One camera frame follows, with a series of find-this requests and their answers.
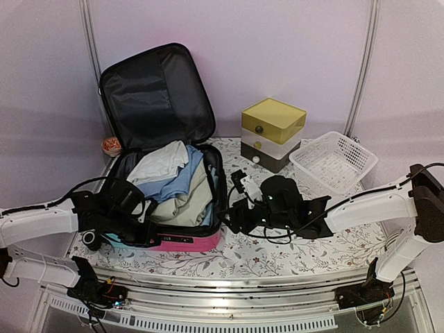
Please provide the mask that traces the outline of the aluminium front rail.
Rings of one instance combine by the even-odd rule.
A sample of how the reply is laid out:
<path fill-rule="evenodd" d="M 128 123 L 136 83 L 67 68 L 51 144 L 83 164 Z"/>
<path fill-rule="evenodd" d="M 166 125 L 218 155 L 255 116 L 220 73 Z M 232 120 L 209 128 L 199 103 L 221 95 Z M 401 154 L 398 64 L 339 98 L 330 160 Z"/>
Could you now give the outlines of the aluminium front rail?
<path fill-rule="evenodd" d="M 99 268 L 128 289 L 121 309 L 92 317 L 56 286 L 43 288 L 33 332 L 432 332 L 418 278 L 407 269 L 381 322 L 383 302 L 340 308 L 336 290 L 363 282 L 366 269 L 315 275 L 186 277 Z"/>

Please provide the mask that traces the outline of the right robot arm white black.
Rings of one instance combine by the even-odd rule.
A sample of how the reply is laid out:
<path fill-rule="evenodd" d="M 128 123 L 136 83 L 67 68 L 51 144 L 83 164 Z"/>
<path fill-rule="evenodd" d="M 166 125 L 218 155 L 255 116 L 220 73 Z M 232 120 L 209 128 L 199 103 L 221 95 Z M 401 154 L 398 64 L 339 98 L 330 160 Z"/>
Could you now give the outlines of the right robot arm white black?
<path fill-rule="evenodd" d="M 364 282 L 336 289 L 335 300 L 342 309 L 392 298 L 393 281 L 403 269 L 428 246 L 443 241 L 443 186 L 421 164 L 412 165 L 409 174 L 395 182 L 338 203 L 330 196 L 305 200 L 296 181 L 284 176 L 272 176 L 257 185 L 243 171 L 236 171 L 232 181 L 246 197 L 217 216 L 235 234 L 249 236 L 261 226 L 285 230 L 288 236 L 320 239 L 358 225 L 413 220 L 370 263 Z"/>

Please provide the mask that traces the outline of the white folded garment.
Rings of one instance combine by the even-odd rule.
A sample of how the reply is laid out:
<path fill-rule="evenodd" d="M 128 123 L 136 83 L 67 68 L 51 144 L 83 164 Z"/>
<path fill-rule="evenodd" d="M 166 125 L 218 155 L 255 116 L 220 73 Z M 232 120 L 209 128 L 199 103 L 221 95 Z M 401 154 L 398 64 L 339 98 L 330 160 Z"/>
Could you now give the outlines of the white folded garment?
<path fill-rule="evenodd" d="M 130 172 L 126 180 L 134 185 L 169 180 L 178 175 L 189 162 L 186 146 L 174 141 L 145 155 Z"/>

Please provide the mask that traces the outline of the light blue folded garment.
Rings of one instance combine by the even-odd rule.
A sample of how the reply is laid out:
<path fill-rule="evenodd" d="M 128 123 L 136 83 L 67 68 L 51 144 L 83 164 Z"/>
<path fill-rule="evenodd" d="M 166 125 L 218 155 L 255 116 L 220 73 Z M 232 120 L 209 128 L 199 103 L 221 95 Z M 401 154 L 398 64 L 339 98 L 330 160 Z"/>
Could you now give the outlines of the light blue folded garment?
<path fill-rule="evenodd" d="M 189 156 L 188 164 L 179 169 L 178 175 L 169 180 L 146 182 L 135 185 L 147 198 L 153 198 L 161 203 L 170 198 L 175 198 L 179 194 L 188 194 L 191 178 L 196 171 L 200 161 L 203 160 L 203 154 L 196 148 L 186 145 Z"/>

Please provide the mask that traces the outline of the white plastic mesh basket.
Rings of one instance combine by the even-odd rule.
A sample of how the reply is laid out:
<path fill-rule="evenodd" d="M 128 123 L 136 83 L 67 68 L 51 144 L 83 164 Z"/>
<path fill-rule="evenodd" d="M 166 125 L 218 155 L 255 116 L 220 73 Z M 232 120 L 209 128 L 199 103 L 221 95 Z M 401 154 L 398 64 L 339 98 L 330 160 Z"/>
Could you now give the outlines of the white plastic mesh basket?
<path fill-rule="evenodd" d="M 317 196 L 350 193 L 378 163 L 377 156 L 356 141 L 330 131 L 289 155 L 298 182 Z"/>

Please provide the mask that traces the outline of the metal wall post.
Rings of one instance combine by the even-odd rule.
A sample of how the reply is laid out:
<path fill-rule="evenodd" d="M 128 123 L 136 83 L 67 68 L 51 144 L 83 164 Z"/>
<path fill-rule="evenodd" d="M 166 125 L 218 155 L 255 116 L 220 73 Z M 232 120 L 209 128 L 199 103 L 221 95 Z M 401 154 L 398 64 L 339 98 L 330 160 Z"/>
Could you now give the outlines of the metal wall post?
<path fill-rule="evenodd" d="M 83 32 L 87 47 L 89 61 L 92 66 L 92 71 L 97 84 L 99 84 L 101 77 L 101 65 L 99 60 L 99 53 L 96 45 L 96 38 L 94 34 L 94 25 L 92 19 L 91 3 L 89 0 L 79 0 L 80 16 L 82 19 Z"/>
<path fill-rule="evenodd" d="M 359 67 L 359 73 L 357 76 L 355 90 L 352 96 L 352 102 L 350 105 L 348 118 L 345 123 L 345 128 L 343 130 L 343 134 L 347 137 L 352 137 L 353 129 L 355 127 L 361 101 L 364 95 L 364 90 L 366 87 L 366 80 L 368 77 L 368 72 L 370 70 L 372 54 L 375 46 L 375 40 L 377 37 L 380 4 L 381 1 L 378 0 L 370 1 L 370 10 L 368 17 L 368 25 L 366 30 L 366 38 L 364 43 L 364 51 L 361 57 L 361 64 Z"/>

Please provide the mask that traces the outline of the orange patterned ceramic bowl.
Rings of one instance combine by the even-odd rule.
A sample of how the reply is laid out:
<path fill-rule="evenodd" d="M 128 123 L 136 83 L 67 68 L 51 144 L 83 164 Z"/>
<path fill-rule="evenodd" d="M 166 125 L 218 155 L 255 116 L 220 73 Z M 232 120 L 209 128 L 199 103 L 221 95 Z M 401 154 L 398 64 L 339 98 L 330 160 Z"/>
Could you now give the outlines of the orange patterned ceramic bowl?
<path fill-rule="evenodd" d="M 122 151 L 121 144 L 116 137 L 105 138 L 101 142 L 101 148 L 103 152 L 110 157 L 118 156 Z"/>

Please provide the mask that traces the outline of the right metal wall post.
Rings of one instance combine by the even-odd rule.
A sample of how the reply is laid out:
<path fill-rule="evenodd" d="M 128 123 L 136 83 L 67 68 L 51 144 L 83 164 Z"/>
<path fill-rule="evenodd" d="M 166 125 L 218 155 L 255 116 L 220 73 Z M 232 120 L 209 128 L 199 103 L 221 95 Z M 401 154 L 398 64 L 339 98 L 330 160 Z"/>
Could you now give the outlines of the right metal wall post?
<path fill-rule="evenodd" d="M 361 64 L 359 67 L 359 73 L 357 76 L 355 90 L 352 96 L 352 102 L 350 105 L 348 118 L 345 123 L 345 128 L 343 130 L 343 134 L 347 137 L 352 137 L 353 129 L 355 127 L 361 101 L 364 95 L 364 90 L 366 87 L 366 80 L 368 77 L 368 72 L 370 70 L 372 54 L 375 46 L 375 40 L 377 37 L 380 4 L 381 1 L 378 0 L 370 1 L 370 10 L 368 17 L 368 25 L 366 30 L 366 38 L 364 43 L 364 51 L 361 57 Z"/>

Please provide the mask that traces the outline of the pink and teal kids suitcase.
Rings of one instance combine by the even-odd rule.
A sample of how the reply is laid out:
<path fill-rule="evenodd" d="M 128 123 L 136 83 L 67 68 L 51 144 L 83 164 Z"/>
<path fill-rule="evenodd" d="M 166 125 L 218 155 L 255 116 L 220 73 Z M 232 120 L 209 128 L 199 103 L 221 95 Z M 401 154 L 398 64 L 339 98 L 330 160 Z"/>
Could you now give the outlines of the pink and teal kids suitcase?
<path fill-rule="evenodd" d="M 188 48 L 170 43 L 122 60 L 101 74 L 99 91 L 123 148 L 110 177 L 127 177 L 145 155 L 175 140 L 203 154 L 212 190 L 210 224 L 179 227 L 153 222 L 151 235 L 161 239 L 153 250 L 214 249 L 221 238 L 221 222 L 216 215 L 227 205 L 226 176 L 220 151 L 206 144 L 214 134 L 216 120 Z"/>

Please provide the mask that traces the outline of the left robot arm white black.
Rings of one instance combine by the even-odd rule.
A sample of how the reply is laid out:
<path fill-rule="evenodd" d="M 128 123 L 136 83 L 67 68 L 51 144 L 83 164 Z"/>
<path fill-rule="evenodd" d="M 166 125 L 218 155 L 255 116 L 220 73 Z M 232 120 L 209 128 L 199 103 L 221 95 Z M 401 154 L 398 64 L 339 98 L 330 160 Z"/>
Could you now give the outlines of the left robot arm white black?
<path fill-rule="evenodd" d="M 123 302 L 128 290 L 114 280 L 102 282 L 83 257 L 54 257 L 20 248 L 18 244 L 53 234 L 83 233 L 91 250 L 108 235 L 125 246 L 160 245 L 149 216 L 157 201 L 132 183 L 113 179 L 93 193 L 75 186 L 58 200 L 1 211 L 1 279 L 15 277 L 59 284 L 67 295 L 87 304 L 111 308 Z"/>

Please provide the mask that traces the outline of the beige folded garment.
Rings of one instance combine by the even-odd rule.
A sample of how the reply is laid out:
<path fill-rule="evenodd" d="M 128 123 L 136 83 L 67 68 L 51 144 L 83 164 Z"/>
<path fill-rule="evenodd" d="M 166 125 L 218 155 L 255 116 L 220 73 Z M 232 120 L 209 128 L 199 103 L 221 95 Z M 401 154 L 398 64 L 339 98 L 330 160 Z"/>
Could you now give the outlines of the beige folded garment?
<path fill-rule="evenodd" d="M 201 160 L 191 178 L 189 193 L 160 203 L 151 218 L 162 225 L 197 227 L 204 222 L 212 199 L 205 163 Z"/>

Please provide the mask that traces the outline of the yellow and white storage box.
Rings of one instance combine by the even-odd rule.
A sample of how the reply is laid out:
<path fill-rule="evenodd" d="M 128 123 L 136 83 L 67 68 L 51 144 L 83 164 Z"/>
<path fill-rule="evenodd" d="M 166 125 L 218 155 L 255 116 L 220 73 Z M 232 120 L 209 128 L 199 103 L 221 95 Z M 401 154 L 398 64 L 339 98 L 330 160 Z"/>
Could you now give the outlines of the yellow and white storage box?
<path fill-rule="evenodd" d="M 272 98 L 241 113 L 241 156 L 277 173 L 300 147 L 307 112 Z"/>

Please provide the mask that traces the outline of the left metal wall post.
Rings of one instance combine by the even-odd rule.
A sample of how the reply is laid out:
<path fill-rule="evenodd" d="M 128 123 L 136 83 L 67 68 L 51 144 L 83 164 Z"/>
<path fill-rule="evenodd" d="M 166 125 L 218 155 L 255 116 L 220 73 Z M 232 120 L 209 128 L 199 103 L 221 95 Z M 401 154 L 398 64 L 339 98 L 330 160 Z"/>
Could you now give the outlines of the left metal wall post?
<path fill-rule="evenodd" d="M 96 38 L 94 34 L 94 25 L 92 19 L 91 3 L 89 0 L 79 0 L 80 16 L 82 19 L 83 32 L 87 47 L 89 61 L 92 66 L 92 71 L 97 84 L 99 84 L 101 77 L 101 65 L 99 60 L 99 53 L 96 45 Z"/>

